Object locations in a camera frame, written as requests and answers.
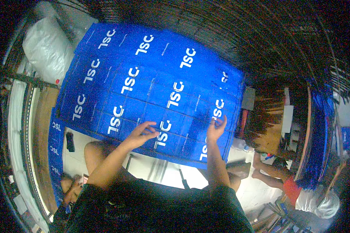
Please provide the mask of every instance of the stack of blue cardboard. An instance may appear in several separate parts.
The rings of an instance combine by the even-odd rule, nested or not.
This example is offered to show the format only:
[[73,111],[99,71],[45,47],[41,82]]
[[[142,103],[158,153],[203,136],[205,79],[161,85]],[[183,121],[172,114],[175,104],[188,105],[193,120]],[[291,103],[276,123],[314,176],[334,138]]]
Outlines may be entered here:
[[243,74],[201,44],[168,30],[96,23],[75,50],[56,115],[66,127],[118,144],[144,121],[160,132],[134,152],[206,168],[212,117],[228,159],[240,114]]

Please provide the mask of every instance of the plastic wrap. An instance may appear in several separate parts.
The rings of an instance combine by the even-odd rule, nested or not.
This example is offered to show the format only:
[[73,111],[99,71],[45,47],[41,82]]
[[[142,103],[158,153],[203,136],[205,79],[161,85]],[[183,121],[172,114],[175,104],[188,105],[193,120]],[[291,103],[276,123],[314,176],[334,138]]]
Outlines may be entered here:
[[306,212],[312,212],[320,218],[331,218],[333,217],[338,209],[340,208],[340,198],[337,194],[331,190],[327,197],[325,197],[320,205],[318,206],[317,199],[319,193],[313,190],[301,190],[297,201],[296,209]]
[[35,23],[27,31],[22,46],[42,80],[61,86],[74,50],[57,21],[44,18]]

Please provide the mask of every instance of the person's leg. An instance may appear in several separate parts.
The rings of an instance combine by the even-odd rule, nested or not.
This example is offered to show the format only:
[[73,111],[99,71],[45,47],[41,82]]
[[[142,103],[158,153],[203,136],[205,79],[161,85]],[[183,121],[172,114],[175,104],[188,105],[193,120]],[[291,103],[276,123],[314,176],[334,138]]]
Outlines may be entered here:
[[282,180],[268,176],[268,175],[264,175],[264,174],[260,173],[259,170],[257,170],[257,169],[253,171],[252,178],[259,179],[270,187],[283,190]]
[[228,172],[228,177],[229,177],[229,184],[231,185],[231,188],[233,188],[233,190],[235,192],[237,192],[237,190],[238,190],[238,188],[240,187],[240,184],[241,184],[240,176]]
[[[208,180],[208,174],[207,174],[207,170],[205,169],[199,169],[197,168],[200,173],[205,177],[206,180]],[[240,187],[241,184],[241,178],[238,175],[235,175],[233,173],[228,172],[228,177],[229,177],[229,184],[231,185],[231,188],[233,188],[233,190],[235,192],[237,192],[238,188]]]
[[257,152],[254,153],[253,167],[257,170],[265,171],[271,177],[280,178],[283,181],[283,183],[285,183],[285,181],[287,181],[291,177],[288,169],[277,168],[275,166],[262,163],[261,155]]
[[[108,145],[105,142],[89,142],[84,147],[84,159],[87,166],[89,175],[95,170],[95,168],[110,154],[114,149],[114,146]],[[137,180],[136,177],[131,175],[126,169],[121,167],[116,182],[127,182]]]

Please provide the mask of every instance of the black metal frame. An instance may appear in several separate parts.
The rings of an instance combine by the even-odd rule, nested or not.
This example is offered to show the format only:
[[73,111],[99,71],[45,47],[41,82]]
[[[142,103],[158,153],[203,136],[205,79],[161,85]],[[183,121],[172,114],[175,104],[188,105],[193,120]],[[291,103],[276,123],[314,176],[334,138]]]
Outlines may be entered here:
[[42,214],[42,217],[45,219],[45,221],[50,224],[51,221],[49,220],[49,217],[43,207],[43,204],[40,200],[40,196],[38,194],[38,190],[36,189],[36,182],[32,173],[32,166],[31,166],[31,158],[29,154],[29,116],[30,116],[30,110],[31,110],[31,102],[33,98],[35,87],[32,85],[32,83],[27,83],[26,91],[25,91],[25,98],[23,101],[23,110],[22,110],[22,130],[21,130],[21,144],[22,144],[22,161],[23,161],[23,167],[26,171],[26,176],[28,180],[28,184],[32,193],[32,197],[35,199],[35,202],[37,204],[38,209],[40,210],[40,213]]

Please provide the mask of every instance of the white floor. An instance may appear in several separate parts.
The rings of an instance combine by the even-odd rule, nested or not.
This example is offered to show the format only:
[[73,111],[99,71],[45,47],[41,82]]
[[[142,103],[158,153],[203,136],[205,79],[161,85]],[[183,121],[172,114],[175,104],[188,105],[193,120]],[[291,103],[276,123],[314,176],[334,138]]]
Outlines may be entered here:
[[[88,175],[87,167],[84,161],[84,146],[88,142],[97,140],[69,128],[66,129],[66,132],[72,132],[74,135],[75,152],[69,152],[66,149],[65,140],[62,153],[64,172],[72,176],[74,174],[79,174],[82,176],[83,174]],[[133,154],[134,157],[131,159],[128,171],[139,179],[157,182],[172,187],[184,188],[181,181],[180,172],[178,170],[180,168],[190,188],[202,189],[208,184],[207,180],[194,167],[168,162],[166,169],[164,169],[164,161],[134,152],[131,154]],[[248,163],[253,161],[253,155],[254,152],[246,153],[232,147],[229,151],[228,161],[230,162],[245,159]],[[123,163],[124,167],[127,164],[128,158],[129,154]],[[241,181],[240,188],[236,193],[236,196],[247,215],[252,212],[258,212],[263,208],[265,203],[274,203],[282,194],[280,189],[271,188],[262,181],[253,179],[253,170],[253,167],[251,167],[249,177]]]

